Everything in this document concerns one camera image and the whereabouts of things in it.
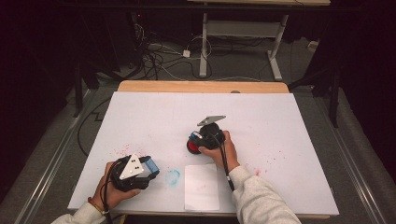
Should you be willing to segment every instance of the gray carpet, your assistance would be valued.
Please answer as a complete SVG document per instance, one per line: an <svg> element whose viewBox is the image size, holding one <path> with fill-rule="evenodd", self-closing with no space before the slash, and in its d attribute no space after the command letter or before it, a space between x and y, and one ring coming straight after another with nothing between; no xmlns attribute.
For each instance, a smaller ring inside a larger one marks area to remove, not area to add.
<svg viewBox="0 0 396 224"><path fill-rule="evenodd" d="M213 55L209 58L213 73L210 79L227 78L222 81L251 81L251 79L247 79L249 77L261 81L274 81L266 60L265 51L262 50L269 49L271 43L270 40L265 40L258 47L236 49L225 56L216 56L216 54L224 53L224 50L214 50ZM276 58L286 83L297 80L304 75L304 70L312 57L312 52L306 50L307 43L304 39L293 44L282 43ZM171 43L167 46L177 51L182 50ZM169 54L162 54L162 56L167 60L175 57ZM197 75L198 62L192 61L192 66L194 74ZM167 72L162 70L158 74L159 79L176 80L180 78L196 80L191 75L191 66L188 63L176 64L166 70ZM73 102L75 99L73 94L70 94L69 105L48 127L46 134L37 145L14 186L1 203L0 223L15 223L29 197L35 192L41 176L46 173L53 155L57 153L57 149L60 147L65 148L65 153L60 157L61 165L53 170L56 175L49 180L49 188L43 192L42 201L40 198L33 199L39 206L36 207L36 210L27 210L27 212L32 212L32 215L24 223L51 223L56 217L71 213L66 207L86 160L78 145L78 127L88 115L88 118L81 126L80 143L84 150L89 153L101 125L100 121L95 121L95 116L90 115L90 112L111 96L112 92L118 87L118 83L108 80L103 75L99 77L101 78L101 86L97 91L88 91L88 96L85 98L84 113L80 118L73 118ZM391 223L396 220L396 208L392 206L396 202L394 182L364 136L361 126L349 109L345 95L342 92L340 94L338 109L339 128L335 130L327 119L326 108L323 108L328 103L326 98L314 98L310 93L310 87L300 87L292 92L295 95L305 126L340 211L340 216L337 217L325 220L302 219L302 222L364 224ZM100 112L99 119L106 113L107 103L95 110ZM72 130L71 135L66 136L70 137L70 139L64 141L66 131L73 122L77 123L77 128ZM354 178L352 178L353 172L351 173L343 157L343 147L346 147L348 152L350 152L353 161L356 162L355 165L359 175L364 180L363 184L366 184L373 198L375 198L376 207L379 208L379 211L376 210L375 217L368 212L370 209L367 208L367 204L361 199L358 191L359 183L356 183ZM385 220L375 220L376 217L383 217Z"/></svg>

